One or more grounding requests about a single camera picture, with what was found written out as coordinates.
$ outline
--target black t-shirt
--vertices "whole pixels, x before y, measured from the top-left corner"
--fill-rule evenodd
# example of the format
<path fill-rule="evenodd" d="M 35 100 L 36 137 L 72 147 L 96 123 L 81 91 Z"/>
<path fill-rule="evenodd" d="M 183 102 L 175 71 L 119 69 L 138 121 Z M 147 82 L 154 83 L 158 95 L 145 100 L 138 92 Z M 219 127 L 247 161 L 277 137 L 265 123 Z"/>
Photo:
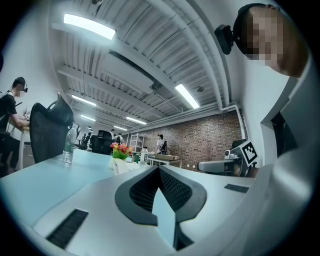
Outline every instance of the black t-shirt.
<path fill-rule="evenodd" d="M 0 120 L 0 130 L 6 130 L 10 115 L 16 113 L 16 101 L 12 95 L 7 94 L 0 98 L 0 119 L 4 115 L 2 120 Z"/>

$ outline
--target bottle label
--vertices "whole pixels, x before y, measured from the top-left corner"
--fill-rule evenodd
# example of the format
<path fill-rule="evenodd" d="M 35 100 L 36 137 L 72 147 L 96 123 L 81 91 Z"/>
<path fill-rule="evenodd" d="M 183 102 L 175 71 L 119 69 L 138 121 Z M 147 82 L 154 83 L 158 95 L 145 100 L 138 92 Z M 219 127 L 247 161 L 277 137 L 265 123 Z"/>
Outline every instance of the bottle label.
<path fill-rule="evenodd" d="M 64 144 L 64 149 L 63 150 L 72 154 L 74 152 L 74 150 L 75 150 L 75 144 L 66 141 L 65 144 Z"/>

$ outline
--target cardboard box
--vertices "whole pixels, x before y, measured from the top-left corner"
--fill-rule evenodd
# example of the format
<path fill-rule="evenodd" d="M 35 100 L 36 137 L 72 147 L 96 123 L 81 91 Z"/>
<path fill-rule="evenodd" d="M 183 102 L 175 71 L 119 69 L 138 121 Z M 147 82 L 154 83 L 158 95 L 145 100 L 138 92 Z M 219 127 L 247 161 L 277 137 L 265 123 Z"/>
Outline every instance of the cardboard box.
<path fill-rule="evenodd" d="M 166 161 L 178 160 L 179 156 L 177 155 L 166 155 L 166 154 L 148 154 L 148 158 L 161 159 Z"/>

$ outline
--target water bottle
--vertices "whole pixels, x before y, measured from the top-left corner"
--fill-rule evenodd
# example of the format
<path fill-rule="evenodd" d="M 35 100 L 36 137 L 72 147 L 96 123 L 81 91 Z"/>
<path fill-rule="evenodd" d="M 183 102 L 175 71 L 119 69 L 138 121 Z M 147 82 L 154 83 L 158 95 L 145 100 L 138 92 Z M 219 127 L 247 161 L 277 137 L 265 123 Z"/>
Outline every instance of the water bottle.
<path fill-rule="evenodd" d="M 68 164 L 72 163 L 72 158 L 74 156 L 74 149 L 77 139 L 77 127 L 78 126 L 74 123 L 65 138 L 62 159 L 65 163 Z"/>
<path fill-rule="evenodd" d="M 141 150 L 141 157 L 140 157 L 140 165 L 141 166 L 146 166 L 148 164 L 148 150 L 147 147 L 144 146 L 143 149 Z"/>

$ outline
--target brick wall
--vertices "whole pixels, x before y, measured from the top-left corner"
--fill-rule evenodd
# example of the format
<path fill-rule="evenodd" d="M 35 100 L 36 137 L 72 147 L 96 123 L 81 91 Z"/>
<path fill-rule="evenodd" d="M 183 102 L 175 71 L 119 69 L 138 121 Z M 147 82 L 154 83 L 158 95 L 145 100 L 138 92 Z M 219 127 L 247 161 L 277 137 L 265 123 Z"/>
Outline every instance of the brick wall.
<path fill-rule="evenodd" d="M 179 156 L 182 168 L 192 170 L 198 162 L 223 160 L 233 141 L 241 140 L 236 111 L 139 132 L 146 135 L 144 146 L 155 151 L 158 134 L 168 144 L 168 155 Z"/>

